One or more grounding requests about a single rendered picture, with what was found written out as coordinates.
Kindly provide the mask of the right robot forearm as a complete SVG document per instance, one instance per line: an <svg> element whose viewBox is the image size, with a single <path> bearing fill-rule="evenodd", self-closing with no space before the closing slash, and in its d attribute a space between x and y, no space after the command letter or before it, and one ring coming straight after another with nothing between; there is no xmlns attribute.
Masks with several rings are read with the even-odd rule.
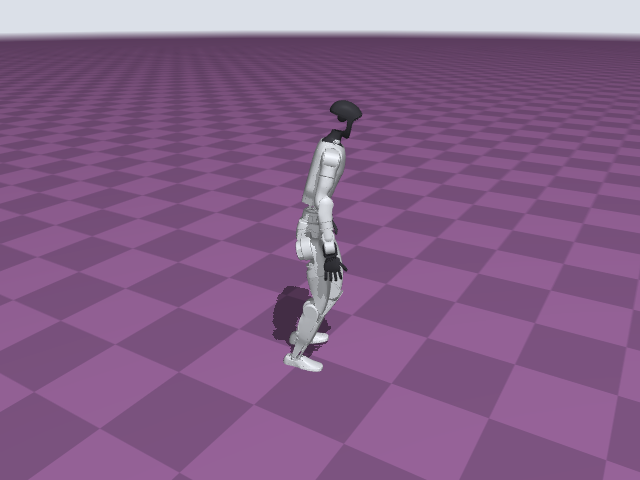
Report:
<svg viewBox="0 0 640 480"><path fill-rule="evenodd" d="M333 228L333 202L329 198L323 198L319 202L318 217L316 218L319 223L319 230L321 233L321 239L324 244L325 254L335 253L334 240L335 235L332 232Z"/></svg>

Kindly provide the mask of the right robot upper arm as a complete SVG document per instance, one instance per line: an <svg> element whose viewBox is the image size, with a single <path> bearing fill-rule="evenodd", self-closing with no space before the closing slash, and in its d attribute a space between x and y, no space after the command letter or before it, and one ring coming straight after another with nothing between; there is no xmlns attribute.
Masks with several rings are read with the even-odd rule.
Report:
<svg viewBox="0 0 640 480"><path fill-rule="evenodd" d="M320 176L318 179L314 205L319 209L319 202L323 198L329 198L328 192L332 189L336 172L339 168L341 155L332 148L326 148L320 161ZM329 198L330 199L330 198ZM333 201L332 201L333 202Z"/></svg>

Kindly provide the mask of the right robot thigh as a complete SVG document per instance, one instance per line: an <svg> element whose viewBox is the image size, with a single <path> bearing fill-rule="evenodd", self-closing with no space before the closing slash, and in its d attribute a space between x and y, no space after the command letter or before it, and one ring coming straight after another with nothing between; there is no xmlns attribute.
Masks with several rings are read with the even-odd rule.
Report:
<svg viewBox="0 0 640 480"><path fill-rule="evenodd" d="M331 289L329 272L327 280L324 280L324 263L326 258L323 255L322 246L320 239L312 238L311 232L302 233L300 241L297 241L295 244L298 258L300 260L310 260L310 262L306 264L308 268L306 273L313 297L304 303L303 308L306 304L314 304L319 312L319 318L326 309Z"/></svg>

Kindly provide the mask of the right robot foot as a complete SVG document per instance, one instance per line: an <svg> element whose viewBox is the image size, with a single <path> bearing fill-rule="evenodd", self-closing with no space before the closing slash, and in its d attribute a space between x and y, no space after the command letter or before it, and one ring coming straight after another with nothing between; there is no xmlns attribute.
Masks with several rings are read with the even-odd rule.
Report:
<svg viewBox="0 0 640 480"><path fill-rule="evenodd" d="M299 360L296 361L296 359L298 358L298 356L296 356L296 359L293 360L291 358L292 353L288 353L283 360L283 363L286 365L290 365L290 366L294 366L294 367L298 367L300 369L303 370L307 370L307 371L312 371L312 372L319 372L323 369L323 364L312 360L308 357L306 357L305 355L302 355L301 358L299 358ZM293 357L295 358L295 357Z"/></svg>

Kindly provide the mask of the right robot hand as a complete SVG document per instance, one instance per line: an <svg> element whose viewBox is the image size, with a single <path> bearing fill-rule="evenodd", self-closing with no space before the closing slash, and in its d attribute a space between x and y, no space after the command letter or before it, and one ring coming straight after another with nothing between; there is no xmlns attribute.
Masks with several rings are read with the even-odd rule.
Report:
<svg viewBox="0 0 640 480"><path fill-rule="evenodd" d="M334 273L334 279L335 279L335 281L337 281L337 272L338 272L339 278L342 279L340 266L344 269L344 271L347 272L347 268L344 266L343 263L340 262L340 259L338 257L336 257L338 255L338 253L337 253L337 246L336 246L335 242L334 242L334 246L335 246L335 253L327 254L327 255L325 254L324 244L322 246L323 255L326 258L325 263L324 263L324 270L325 270L325 278L324 278L324 280L325 281L328 278L328 272L329 272L329 280L330 281L332 281L332 273Z"/></svg>

